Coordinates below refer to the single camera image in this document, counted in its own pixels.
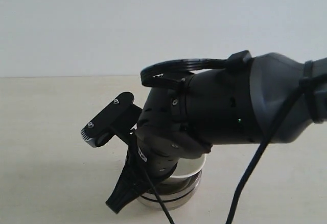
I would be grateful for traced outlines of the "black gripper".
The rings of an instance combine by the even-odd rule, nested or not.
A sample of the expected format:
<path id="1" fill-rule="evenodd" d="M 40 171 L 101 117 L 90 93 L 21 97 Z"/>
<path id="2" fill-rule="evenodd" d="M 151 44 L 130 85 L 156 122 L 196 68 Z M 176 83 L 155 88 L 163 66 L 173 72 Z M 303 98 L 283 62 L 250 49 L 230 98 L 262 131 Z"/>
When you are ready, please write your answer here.
<path id="1" fill-rule="evenodd" d="M 154 85 L 136 124 L 138 158 L 126 156 L 125 165 L 107 207 L 119 213 L 154 187 L 150 179 L 164 180 L 174 172 L 180 159 L 197 159 L 210 153 L 212 143 L 201 134 L 203 108 L 194 99 L 203 94 L 206 73 L 168 73 L 164 78 L 178 81 L 179 89 Z"/>

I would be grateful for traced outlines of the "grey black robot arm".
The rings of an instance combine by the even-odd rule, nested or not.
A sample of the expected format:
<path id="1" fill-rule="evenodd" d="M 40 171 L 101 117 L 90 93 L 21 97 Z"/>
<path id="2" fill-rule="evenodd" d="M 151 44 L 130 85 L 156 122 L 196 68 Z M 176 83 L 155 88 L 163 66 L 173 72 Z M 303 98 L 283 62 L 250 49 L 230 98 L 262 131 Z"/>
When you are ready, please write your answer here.
<path id="1" fill-rule="evenodd" d="M 296 62 L 278 53 L 228 59 L 181 59 L 141 71 L 146 103 L 121 131 L 128 145 L 118 182 L 106 201 L 115 213 L 156 191 L 180 159 L 197 159 L 214 145 L 259 145 L 235 190 L 229 215 L 270 143 L 293 142 L 310 124 L 326 121 L 326 59 Z"/>

